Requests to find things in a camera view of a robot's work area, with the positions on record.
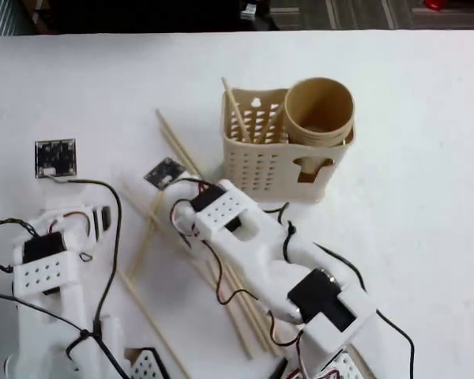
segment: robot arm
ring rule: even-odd
[[[303,324],[303,355],[310,374],[318,372],[375,314],[376,308],[349,270],[314,243],[288,231],[228,180],[196,196],[181,191],[185,179],[166,188],[172,224],[193,256],[207,242],[244,278],[247,290],[272,314]]]
[[[92,315],[85,299],[81,270],[111,225],[108,207],[81,206],[53,209],[30,224],[39,235],[24,234],[13,252],[13,293],[34,306],[49,310],[81,329],[92,329]],[[79,337],[70,325],[18,306],[19,351],[7,361],[9,378],[117,378],[93,338],[65,349]],[[125,370],[130,363],[123,357],[124,339],[119,321],[102,318],[103,338]]]

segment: black wire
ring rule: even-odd
[[[299,339],[299,336],[301,336],[300,332],[299,334],[297,334],[297,337],[295,337],[291,341],[288,341],[288,342],[276,341],[276,339],[274,338],[274,331],[276,329],[276,318],[274,317],[271,311],[269,311],[267,314],[272,318],[272,321],[270,323],[270,330],[269,330],[270,339],[272,340],[272,342],[274,342],[277,346],[281,346],[281,347],[288,347],[297,342],[297,340]]]
[[[283,224],[283,214],[284,211],[290,206],[289,202],[284,203],[284,205],[280,208],[275,208],[275,209],[264,209],[263,212],[265,213],[276,213],[279,212],[277,215],[277,222],[280,223],[281,225]]]
[[[79,328],[77,325],[75,325],[73,322],[71,321],[68,321],[67,319],[61,317],[61,316],[58,316],[54,313],[51,313],[49,312],[48,310],[45,310],[44,308],[40,308],[39,306],[35,306],[29,302],[25,302],[23,300],[21,300],[20,298],[17,298],[16,296],[9,296],[9,295],[3,295],[3,294],[0,294],[0,298],[4,299],[4,300],[10,300],[11,302],[19,302],[22,306],[27,306],[28,308],[32,308],[33,310],[37,310],[41,313],[45,313],[51,317],[54,317],[60,321],[63,321],[65,323],[67,323],[68,325],[72,326],[73,328],[77,329],[79,332],[82,330],[81,328]]]
[[[32,237],[39,237],[39,234],[37,233],[35,228],[32,225],[30,225],[29,223],[27,223],[23,220],[13,219],[13,218],[0,220],[0,226],[5,225],[6,223],[16,223],[18,225],[21,225],[29,234],[32,235]],[[5,266],[0,265],[0,269],[3,272],[6,272],[6,273],[10,274],[13,271],[13,266],[9,265],[9,266],[5,267]]]
[[[290,239],[292,236],[297,232],[297,228],[293,226],[291,221],[288,221],[288,235],[284,239],[283,242],[283,258],[286,262],[290,263],[290,258],[288,257],[288,244],[290,243]]]
[[[249,296],[251,296],[255,300],[258,300],[258,298],[255,295],[253,295],[248,290],[245,290],[244,288],[240,288],[237,291],[234,291],[234,293],[232,293],[228,299],[221,300],[221,298],[220,298],[220,287],[221,287],[221,282],[223,281],[223,264],[221,263],[221,259],[220,259],[220,257],[218,257],[218,254],[216,254],[213,247],[210,246],[207,243],[207,241],[205,241],[205,240],[202,241],[202,243],[204,245],[206,245],[209,250],[211,250],[211,253],[213,253],[214,258],[216,259],[216,263],[218,264],[219,273],[218,273],[218,280],[217,280],[217,283],[216,283],[216,300],[219,302],[219,304],[221,304],[222,306],[226,306],[229,302],[231,302],[231,300],[234,298],[234,296],[236,296],[240,292],[248,294]]]
[[[96,341],[98,346],[102,349],[103,353],[105,354],[105,356],[107,357],[109,362],[113,365],[113,367],[116,369],[116,371],[118,371],[119,376],[122,379],[130,379],[128,377],[128,375],[126,375],[123,368],[119,365],[118,361],[116,361],[116,358],[114,357],[112,352],[109,350],[107,345],[103,342],[101,335],[91,333],[89,330],[86,330],[86,329],[83,329],[83,328],[79,328],[73,322],[68,321],[67,319],[65,319],[65,318],[63,318],[63,317],[61,317],[57,314],[54,314],[54,313],[52,313],[48,310],[45,310],[44,308],[40,308],[39,306],[35,306],[35,305],[33,305],[29,302],[25,302],[24,300],[21,300],[20,298],[17,298],[15,296],[8,296],[8,295],[0,294],[0,298],[2,298],[4,300],[10,300],[11,302],[18,302],[22,306],[27,306],[28,308],[31,308],[31,309],[36,310],[38,312],[45,313],[46,315],[51,316],[51,317],[53,317],[57,320],[60,320],[62,322],[65,322],[66,324],[68,324],[68,325],[72,326],[73,328],[77,329],[80,333],[79,337],[75,341],[73,341],[66,348],[66,355],[70,360],[72,360],[72,358],[70,357],[70,352],[72,351],[72,349],[74,349],[80,342],[88,339],[89,337],[92,337]]]
[[[180,178],[180,179],[174,180],[171,184],[169,184],[169,186],[172,186],[173,184],[179,183],[179,182],[192,182],[192,183],[204,184],[208,187],[219,188],[219,186],[217,186],[214,183],[207,182],[206,180],[202,180],[202,179],[196,179],[196,178]]]
[[[334,257],[335,259],[341,261],[342,263],[347,265],[351,270],[353,270],[353,272],[358,277],[358,280],[360,282],[360,286],[362,287],[362,289],[365,292],[367,292],[367,289],[365,288],[365,283],[363,282],[362,274],[360,273],[358,268],[353,263],[351,263],[350,261],[348,261],[346,258],[342,257],[341,255],[333,252],[332,250],[327,249],[326,247],[317,244],[316,242],[314,244],[318,248],[320,248],[321,250],[325,251],[328,255],[330,255],[331,257]],[[412,341],[412,338],[410,336],[408,336],[408,334],[406,332],[404,332],[402,329],[400,329],[398,326],[396,326],[388,317],[386,317],[384,314],[382,314],[380,310],[377,310],[377,314],[386,324],[388,324],[393,329],[395,329],[396,332],[398,332],[401,336],[403,336],[409,342],[409,345],[411,346],[411,355],[409,357],[409,377],[410,377],[410,379],[413,379],[414,378],[414,354],[416,352],[416,349],[415,349],[415,346],[414,346],[414,342]]]
[[[116,200],[116,204],[118,205],[118,226],[116,227],[116,239],[114,244],[114,254],[112,257],[112,270],[109,276],[109,280],[107,281],[107,285],[103,290],[102,297],[99,300],[98,306],[96,307],[95,317],[93,318],[93,332],[97,335],[102,335],[102,325],[100,323],[100,314],[102,312],[103,303],[109,294],[109,290],[111,289],[112,282],[116,276],[116,272],[118,271],[118,253],[119,253],[119,237],[121,235],[121,220],[122,220],[122,206],[121,200],[119,199],[119,195],[112,186],[107,184],[106,182],[101,182],[98,180],[90,180],[90,179],[70,179],[66,182],[60,182],[59,180],[50,177],[54,182],[58,184],[66,184],[66,183],[76,183],[76,184],[95,184],[98,186],[103,186],[111,191],[112,196],[114,196]]]

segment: red object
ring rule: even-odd
[[[446,0],[424,0],[424,4],[428,9],[439,11],[446,6]]]

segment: cable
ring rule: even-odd
[[[79,328],[77,325],[75,325],[73,322],[71,321],[68,321],[67,319],[61,317],[61,316],[58,316],[54,313],[51,313],[49,312],[48,310],[45,310],[44,308],[40,308],[39,306],[35,306],[29,302],[25,302],[23,300],[21,300],[20,298],[17,298],[16,296],[9,296],[9,295],[3,295],[3,294],[0,294],[0,298],[4,299],[4,300],[9,300],[11,302],[18,302],[20,303],[22,306],[27,306],[28,308],[32,308],[33,310],[36,310],[38,312],[41,312],[41,313],[45,313],[47,314],[48,316],[51,316],[51,317],[54,317],[60,321],[63,321],[65,322],[66,324],[72,326],[73,328],[77,329],[79,332],[82,330],[81,328]]]
[[[291,221],[288,221],[288,235],[284,239],[283,242],[283,258],[286,262],[290,263],[290,258],[288,257],[288,244],[290,243],[290,239],[292,236],[297,232],[297,228],[293,226]]]
[[[197,179],[197,178],[180,178],[180,179],[174,180],[171,184],[169,184],[169,186],[172,186],[173,184],[179,183],[179,182],[192,182],[192,183],[202,184],[202,185],[208,186],[208,187],[218,187],[219,188],[219,186],[217,186],[214,183],[207,182],[206,180]]]
[[[335,379],[340,379],[340,373],[339,373],[338,369],[330,370],[328,373],[326,373],[325,375],[323,375],[319,379],[332,379],[332,375],[334,375],[334,374],[335,374]]]
[[[279,212],[279,214],[277,215],[277,222],[282,224],[283,223],[283,214],[284,214],[284,211],[290,206],[290,203],[289,201],[284,203],[284,205],[280,208],[275,208],[275,209],[265,209],[263,212],[265,213],[276,213],[276,212]]]
[[[89,217],[86,213],[81,212],[81,211],[75,211],[75,212],[65,213],[62,216],[63,216],[63,218],[67,218],[67,217],[71,217],[71,216],[74,216],[74,215],[82,215],[86,218],[86,234],[89,235],[92,222],[90,221],[90,219],[89,219]],[[53,226],[56,225],[57,222],[58,222],[58,220],[53,220],[53,222],[49,226],[49,230],[48,230],[49,233],[53,232]]]
[[[222,306],[226,306],[229,302],[231,302],[231,300],[234,298],[234,296],[236,296],[240,292],[248,294],[249,296],[251,296],[255,300],[258,300],[258,298],[255,295],[250,293],[248,290],[245,290],[244,288],[240,288],[237,291],[234,291],[228,299],[221,300],[221,298],[220,298],[220,287],[221,287],[221,282],[223,281],[223,264],[221,263],[221,259],[220,259],[220,257],[218,257],[218,254],[216,254],[213,247],[210,246],[207,243],[207,241],[205,241],[205,240],[202,241],[202,243],[204,245],[206,245],[209,250],[211,250],[211,253],[213,253],[214,258],[216,259],[216,263],[218,264],[219,272],[218,272],[218,280],[216,282],[216,300],[219,302],[219,304],[221,304]]]
[[[5,225],[6,223],[16,223],[18,225],[21,225],[32,237],[39,237],[39,234],[37,233],[35,228],[32,225],[30,225],[29,223],[27,223],[23,220],[13,219],[13,218],[0,220],[0,226]],[[13,271],[13,266],[9,265],[9,266],[5,267],[5,266],[0,265],[0,269],[3,272],[6,272],[6,273],[10,274]]]
[[[66,355],[70,360],[72,360],[72,358],[70,357],[70,352],[72,351],[72,349],[74,349],[80,342],[88,339],[89,337],[92,337],[96,341],[96,343],[98,343],[99,347],[102,349],[103,353],[105,354],[105,356],[107,357],[109,362],[113,365],[113,367],[119,373],[119,376],[122,379],[130,379],[128,377],[128,375],[126,375],[123,368],[119,365],[118,361],[116,361],[116,358],[114,357],[112,352],[109,350],[107,345],[103,342],[101,335],[91,333],[89,330],[80,328],[77,325],[75,325],[73,322],[68,321],[67,319],[65,319],[65,318],[63,318],[63,317],[61,317],[57,314],[54,314],[54,313],[52,313],[48,310],[45,310],[44,308],[40,308],[39,306],[35,306],[35,305],[33,305],[29,302],[25,302],[25,301],[21,300],[20,298],[15,297],[15,296],[8,296],[8,295],[0,294],[0,298],[2,298],[4,300],[10,300],[11,302],[18,302],[22,306],[26,306],[26,307],[31,308],[33,310],[36,310],[38,312],[45,313],[46,315],[51,316],[51,317],[53,317],[57,320],[60,320],[62,322],[65,322],[66,324],[70,325],[71,327],[77,329],[80,333],[79,337],[75,341],[73,341],[66,348]]]
[[[277,346],[281,346],[281,347],[288,347],[288,346],[291,346],[292,344],[297,342],[297,339],[299,338],[300,333],[297,335],[297,337],[295,337],[291,341],[288,341],[288,342],[278,342],[278,341],[276,341],[274,339],[274,332],[275,332],[275,329],[276,329],[276,318],[274,317],[274,315],[272,314],[271,311],[269,311],[267,314],[272,318],[272,321],[270,323],[270,331],[269,331],[270,339],[272,340],[272,342],[274,342]]]
[[[316,242],[314,244],[318,248],[320,248],[321,250],[325,251],[325,253],[327,253],[331,257],[333,257],[333,258],[341,261],[345,265],[347,265],[358,277],[358,280],[360,282],[360,286],[362,287],[362,289],[365,292],[367,292],[367,289],[365,288],[365,283],[363,282],[362,274],[360,273],[358,268],[353,263],[351,263],[350,261],[348,261],[346,258],[342,257],[341,255],[333,252],[332,250],[327,249],[326,247],[317,244]],[[386,317],[384,314],[382,314],[380,310],[377,310],[377,314],[386,324],[388,324],[393,329],[395,329],[396,332],[398,332],[401,336],[403,336],[409,342],[409,345],[411,347],[411,355],[409,357],[409,377],[410,377],[410,379],[413,379],[414,378],[414,354],[415,354],[416,349],[415,349],[415,346],[414,346],[414,342],[412,341],[412,338],[410,336],[408,336],[408,334],[406,332],[404,332],[402,329],[400,329],[398,326],[396,326],[388,317]]]
[[[177,201],[175,201],[175,203],[172,205],[172,208],[171,208],[171,211],[170,211],[170,215],[169,215],[169,220],[171,221],[171,225],[174,229],[177,230],[178,233],[182,234],[182,235],[185,235],[186,237],[191,237],[194,233],[193,233],[193,230],[194,230],[194,225],[192,226],[192,232],[191,233],[185,233],[184,231],[181,231],[179,230],[177,224],[175,223],[175,207],[177,207],[180,203],[183,203],[183,202],[187,202],[187,203],[190,203],[191,202],[188,200],[188,199],[178,199]]]
[[[299,373],[300,373],[300,369],[295,369],[292,372],[290,372],[290,374],[286,377],[286,379],[294,379],[297,377],[297,375],[299,375]]]
[[[109,294],[109,290],[111,289],[112,282],[116,276],[116,271],[118,271],[119,238],[121,235],[121,220],[122,220],[121,200],[119,199],[119,195],[116,192],[116,190],[112,188],[112,186],[107,184],[106,182],[100,182],[98,180],[90,180],[90,179],[70,179],[67,181],[60,181],[52,176],[48,176],[48,178],[58,184],[75,183],[75,184],[94,184],[97,186],[103,186],[111,191],[112,196],[114,196],[116,200],[116,204],[118,205],[118,226],[116,227],[116,239],[115,239],[115,244],[114,244],[114,254],[112,257],[112,270],[111,270],[111,274],[109,275],[109,280],[107,281],[107,285],[105,286],[105,289],[103,290],[102,297],[100,298],[98,306],[96,307],[95,317],[93,318],[93,332],[101,336],[102,325],[100,323],[100,314],[102,312],[103,303],[105,302],[105,299],[107,298],[107,295]]]

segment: white table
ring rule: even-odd
[[[415,340],[416,377],[474,377],[474,32],[1,38],[0,218],[32,217],[42,204],[34,141],[77,138],[81,178],[113,182],[122,163],[151,167],[170,152],[155,107],[210,172],[222,159],[223,75],[241,88],[326,76],[352,90],[356,144],[322,203],[289,217],[361,268],[379,308]],[[111,201],[99,189],[88,196]],[[127,205],[122,265],[144,230]],[[0,261],[16,232],[0,231]],[[165,241],[154,245],[137,289],[194,378],[225,370],[265,377],[275,361],[246,362],[214,294]],[[95,298],[109,257],[100,260]],[[0,291],[9,289],[0,272]],[[156,344],[119,281],[106,308],[122,318],[131,344]],[[16,323],[13,304],[0,301],[0,371]],[[355,345],[378,377],[408,377],[408,345],[384,323]]]

